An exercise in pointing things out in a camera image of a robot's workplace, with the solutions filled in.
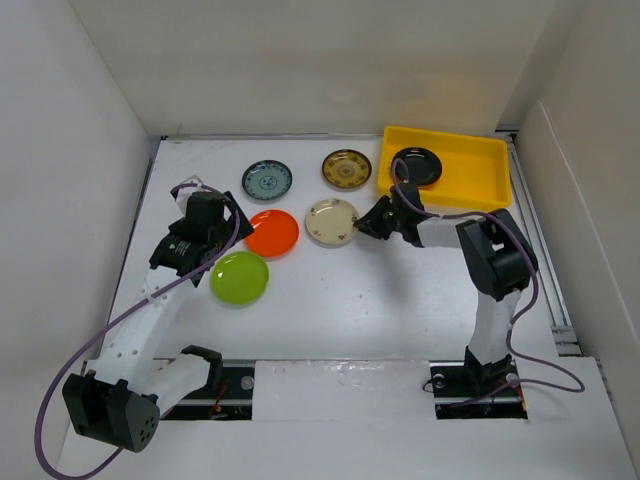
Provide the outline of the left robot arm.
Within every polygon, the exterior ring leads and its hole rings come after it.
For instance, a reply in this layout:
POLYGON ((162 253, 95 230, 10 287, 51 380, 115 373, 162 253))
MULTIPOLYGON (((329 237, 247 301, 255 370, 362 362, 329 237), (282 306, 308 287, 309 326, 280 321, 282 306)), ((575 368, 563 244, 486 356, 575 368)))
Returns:
POLYGON ((204 274, 253 228, 230 192, 182 184, 171 192, 182 216, 149 259, 143 306, 124 319, 83 375, 72 374, 62 395, 75 432, 132 452, 142 451, 163 415, 193 392, 216 394, 223 383, 220 353, 195 345, 165 366, 154 363, 169 326, 204 274))

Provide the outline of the green plate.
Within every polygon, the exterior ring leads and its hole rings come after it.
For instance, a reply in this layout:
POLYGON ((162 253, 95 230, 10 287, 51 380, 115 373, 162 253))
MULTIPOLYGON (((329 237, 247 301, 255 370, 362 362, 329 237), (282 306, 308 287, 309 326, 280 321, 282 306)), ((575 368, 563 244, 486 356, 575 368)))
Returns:
POLYGON ((257 300, 269 283, 266 261, 247 251, 231 253, 214 266, 210 285, 216 297, 231 305, 245 305, 257 300))

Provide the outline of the black plate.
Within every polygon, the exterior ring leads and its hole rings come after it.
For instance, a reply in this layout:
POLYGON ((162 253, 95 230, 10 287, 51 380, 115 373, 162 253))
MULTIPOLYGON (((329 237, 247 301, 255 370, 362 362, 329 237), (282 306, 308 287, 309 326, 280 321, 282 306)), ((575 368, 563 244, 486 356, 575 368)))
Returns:
POLYGON ((393 157, 393 171, 402 182, 428 187, 435 184, 443 172, 442 162, 432 151, 422 147, 407 147, 393 157))

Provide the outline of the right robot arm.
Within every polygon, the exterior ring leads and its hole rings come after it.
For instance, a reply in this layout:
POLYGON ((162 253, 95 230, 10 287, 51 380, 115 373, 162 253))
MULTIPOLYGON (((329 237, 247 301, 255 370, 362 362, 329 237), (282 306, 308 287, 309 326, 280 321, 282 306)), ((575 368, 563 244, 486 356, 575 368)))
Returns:
POLYGON ((354 227, 379 240, 398 233, 417 248, 456 248, 462 252, 478 295, 462 381, 476 394, 494 387, 511 363, 508 325, 522 292, 538 270, 533 249, 509 211, 439 217, 423 209, 415 185, 403 183, 392 188, 389 196, 381 197, 354 227))

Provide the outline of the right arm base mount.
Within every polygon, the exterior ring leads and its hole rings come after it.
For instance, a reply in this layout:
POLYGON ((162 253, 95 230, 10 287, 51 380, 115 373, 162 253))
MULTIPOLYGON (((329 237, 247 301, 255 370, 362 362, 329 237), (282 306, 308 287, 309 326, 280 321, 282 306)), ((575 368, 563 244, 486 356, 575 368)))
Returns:
POLYGON ((423 391, 431 394, 437 420, 528 418, 519 387, 509 386, 518 376, 514 364, 493 378, 476 384, 462 361, 432 362, 423 391))

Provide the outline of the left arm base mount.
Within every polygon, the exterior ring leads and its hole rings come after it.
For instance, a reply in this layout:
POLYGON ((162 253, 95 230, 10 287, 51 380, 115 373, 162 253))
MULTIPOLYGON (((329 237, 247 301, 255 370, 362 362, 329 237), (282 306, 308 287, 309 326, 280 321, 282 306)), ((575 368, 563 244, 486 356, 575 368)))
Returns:
POLYGON ((163 415, 168 421, 249 421, 255 386, 254 361, 225 361, 217 390, 190 393, 163 415))

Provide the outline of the cream floral plate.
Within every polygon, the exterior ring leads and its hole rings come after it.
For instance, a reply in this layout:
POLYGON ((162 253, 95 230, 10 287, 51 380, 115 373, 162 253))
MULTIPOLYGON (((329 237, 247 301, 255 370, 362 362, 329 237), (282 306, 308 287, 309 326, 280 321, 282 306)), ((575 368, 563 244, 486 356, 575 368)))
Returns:
POLYGON ((329 198, 316 202, 305 215, 305 228, 311 238, 321 245, 342 246, 356 233, 354 223, 359 212, 348 201, 329 198))

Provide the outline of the gold brown patterned plate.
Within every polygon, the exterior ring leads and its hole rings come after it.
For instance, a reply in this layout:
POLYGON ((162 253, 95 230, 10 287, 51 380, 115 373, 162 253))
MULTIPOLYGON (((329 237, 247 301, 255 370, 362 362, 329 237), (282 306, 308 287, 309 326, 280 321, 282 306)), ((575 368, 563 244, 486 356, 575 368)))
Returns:
POLYGON ((354 190, 371 177, 372 164, 363 153, 353 149, 331 152, 322 162, 321 174, 333 187, 354 190))

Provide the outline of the blue patterned plate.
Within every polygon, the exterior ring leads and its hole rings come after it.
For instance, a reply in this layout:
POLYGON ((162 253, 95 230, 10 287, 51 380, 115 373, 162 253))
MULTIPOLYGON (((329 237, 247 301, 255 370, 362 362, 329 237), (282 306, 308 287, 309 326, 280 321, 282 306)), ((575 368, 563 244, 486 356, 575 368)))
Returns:
POLYGON ((241 186, 251 198, 259 201, 277 200, 293 184, 290 168, 277 160, 261 160, 251 164, 243 173, 241 186))

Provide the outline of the orange plate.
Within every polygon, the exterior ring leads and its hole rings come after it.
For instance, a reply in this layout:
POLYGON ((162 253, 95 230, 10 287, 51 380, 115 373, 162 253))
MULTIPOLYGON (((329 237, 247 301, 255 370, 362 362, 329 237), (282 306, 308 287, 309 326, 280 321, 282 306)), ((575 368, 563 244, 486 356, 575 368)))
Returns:
POLYGON ((259 212, 251 218, 250 224, 254 232, 245 239, 245 245, 249 251, 264 258, 288 254, 299 239, 300 230, 296 219, 282 210, 259 212))

